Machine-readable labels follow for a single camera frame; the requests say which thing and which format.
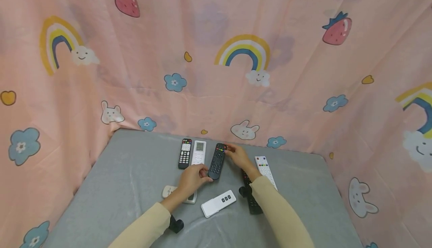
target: remote control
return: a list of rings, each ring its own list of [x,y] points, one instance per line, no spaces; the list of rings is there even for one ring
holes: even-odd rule
[[[221,209],[226,206],[231,205],[236,202],[237,199],[234,196],[231,190],[215,197],[214,199],[210,199],[209,201],[202,203],[201,209],[206,218],[209,218],[211,215],[218,213]]]
[[[267,177],[270,180],[270,182],[273,184],[275,189],[277,190],[278,188],[276,187],[276,183],[275,180],[273,179],[273,175],[271,174],[269,163],[267,162],[266,157],[255,156],[255,163],[257,165],[256,167],[258,168],[259,173],[261,173],[262,176]]]
[[[208,176],[213,180],[219,179],[221,174],[222,165],[224,164],[225,152],[227,148],[225,144],[217,143],[215,152],[213,154],[213,159],[211,160],[210,168],[208,169]]]
[[[193,146],[194,153],[192,154],[192,161],[190,162],[191,165],[204,164],[206,159],[206,145],[207,142],[205,141],[195,140],[195,145]]]
[[[243,169],[241,170],[241,174],[243,175],[243,182],[244,182],[244,186],[250,186],[250,184],[252,183],[251,180],[249,179],[249,176],[246,174],[246,172],[243,171]],[[255,200],[254,196],[252,194],[248,194],[246,196],[247,198],[247,205],[249,206],[249,213],[250,214],[262,214],[263,211],[261,209],[261,207],[258,205],[258,202]]]
[[[170,185],[165,186],[165,188],[163,188],[162,191],[162,197],[166,199],[171,193],[173,193],[175,189],[177,189],[176,186],[170,186]],[[195,191],[195,193],[191,194],[190,197],[188,197],[185,201],[183,201],[183,203],[195,204],[197,200],[196,198],[197,198],[197,193]]]
[[[192,146],[192,140],[188,138],[183,138],[181,143],[181,150],[180,150],[180,157],[178,160],[178,168],[179,169],[186,169],[189,166],[189,158],[191,156],[191,146]]]

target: air conditioner remote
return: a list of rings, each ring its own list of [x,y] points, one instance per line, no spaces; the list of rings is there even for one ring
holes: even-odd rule
[[[190,162],[191,165],[204,164],[204,161],[206,159],[206,145],[207,142],[205,141],[195,140],[195,143],[193,145],[194,149],[192,154],[192,160]]]
[[[186,169],[189,166],[189,158],[191,156],[191,146],[192,146],[192,140],[189,138],[183,138],[181,142],[181,149],[180,149],[180,157],[178,160],[178,168],[179,169]]]
[[[257,165],[256,167],[258,168],[259,173],[261,173],[262,176],[267,177],[270,180],[270,182],[273,184],[275,189],[277,190],[278,188],[276,187],[276,183],[275,180],[273,179],[273,175],[271,174],[269,163],[267,162],[266,157],[255,156],[255,163]]]
[[[218,213],[221,209],[226,206],[231,205],[236,202],[237,199],[231,190],[223,193],[215,197],[214,199],[210,199],[209,201],[202,203],[201,209],[206,218],[209,218],[211,215]]]
[[[170,186],[170,185],[165,186],[165,188],[163,188],[163,191],[162,191],[162,197],[164,199],[166,199],[171,193],[173,193],[173,191],[175,189],[177,189],[176,186]],[[190,197],[188,197],[185,201],[183,201],[183,203],[186,203],[186,204],[195,204],[195,202],[197,200],[196,199],[197,196],[198,195],[197,195],[197,193],[195,191],[195,193],[191,194]]]
[[[213,159],[211,160],[210,168],[208,169],[208,176],[213,180],[219,179],[221,174],[222,165],[224,164],[225,152],[227,146],[222,143],[217,143],[215,152],[213,154]]]

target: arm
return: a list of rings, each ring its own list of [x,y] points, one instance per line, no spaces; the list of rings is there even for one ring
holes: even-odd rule
[[[155,203],[128,226],[108,248],[148,248],[170,225],[171,213],[201,185],[212,182],[207,166],[192,165],[183,171],[177,189],[160,203]]]
[[[263,210],[279,245],[282,248],[314,248],[309,233],[295,210],[276,191],[270,180],[261,175],[245,150],[237,145],[226,145],[228,150],[225,153],[249,176],[252,195]]]

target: beige sleeve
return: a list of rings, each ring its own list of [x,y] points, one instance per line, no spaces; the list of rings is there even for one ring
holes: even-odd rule
[[[108,248],[148,248],[170,225],[170,212],[157,202],[128,226]]]
[[[282,248],[314,248],[299,216],[267,177],[256,178],[250,187]]]

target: hand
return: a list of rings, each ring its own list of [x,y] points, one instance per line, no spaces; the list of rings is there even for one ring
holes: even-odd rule
[[[212,178],[207,177],[208,170],[204,164],[188,166],[180,176],[176,191],[178,190],[187,199],[201,185],[213,181]]]
[[[255,167],[252,162],[249,160],[248,154],[241,146],[237,146],[230,143],[225,143],[228,147],[225,150],[225,154],[231,157],[232,161],[241,169],[245,171],[245,169]]]
[[[170,213],[173,211],[191,194],[193,194],[201,185],[206,182],[212,182],[213,179],[207,177],[209,169],[204,164],[191,165],[183,171],[180,176],[180,181],[175,189],[166,199],[161,201],[162,206]]]
[[[232,161],[241,169],[246,172],[247,176],[253,182],[256,178],[261,176],[256,166],[249,160],[248,154],[241,146],[230,143],[225,143],[227,150],[225,154],[231,157]]]

